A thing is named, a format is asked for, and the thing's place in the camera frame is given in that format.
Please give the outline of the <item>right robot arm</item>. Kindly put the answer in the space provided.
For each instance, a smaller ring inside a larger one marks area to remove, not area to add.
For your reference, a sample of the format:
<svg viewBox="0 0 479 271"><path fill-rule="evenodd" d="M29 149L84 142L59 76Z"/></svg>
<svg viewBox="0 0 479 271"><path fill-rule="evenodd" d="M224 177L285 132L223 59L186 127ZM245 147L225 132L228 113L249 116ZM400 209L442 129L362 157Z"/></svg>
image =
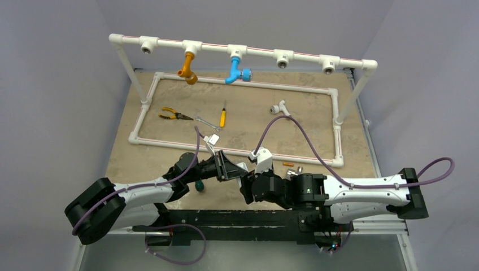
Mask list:
<svg viewBox="0 0 479 271"><path fill-rule="evenodd" d="M320 208L319 226L330 230L337 224L375 215L395 214L402 220L429 216L416 171L404 168L382 178L347 178L302 173L291 179L272 170L248 172L238 180L245 202L269 202L283 209Z"/></svg>

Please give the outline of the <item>white remote control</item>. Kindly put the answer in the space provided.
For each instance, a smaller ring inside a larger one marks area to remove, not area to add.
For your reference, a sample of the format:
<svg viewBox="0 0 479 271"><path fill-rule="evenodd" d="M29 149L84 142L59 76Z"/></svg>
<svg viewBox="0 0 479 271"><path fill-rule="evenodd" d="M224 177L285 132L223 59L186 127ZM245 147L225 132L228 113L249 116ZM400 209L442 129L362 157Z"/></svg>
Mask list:
<svg viewBox="0 0 479 271"><path fill-rule="evenodd" d="M248 169L247 164L245 162L237 163L237 166L239 168L243 169L245 172L249 172L249 169Z"/></svg>

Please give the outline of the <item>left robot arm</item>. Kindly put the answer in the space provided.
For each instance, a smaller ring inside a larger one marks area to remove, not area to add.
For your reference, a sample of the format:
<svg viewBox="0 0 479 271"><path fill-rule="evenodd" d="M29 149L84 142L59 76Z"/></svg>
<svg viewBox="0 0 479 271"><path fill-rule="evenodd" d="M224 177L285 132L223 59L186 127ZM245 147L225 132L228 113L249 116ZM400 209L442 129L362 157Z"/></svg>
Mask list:
<svg viewBox="0 0 479 271"><path fill-rule="evenodd" d="M151 181L121 184L107 177L96 180L64 213L73 234L84 245L97 242L112 230L130 226L150 226L161 231L168 225L168 215L161 208L186 195L189 183L209 178L239 180L247 173L245 163L233 163L222 151L202 161L186 152L166 174Z"/></svg>

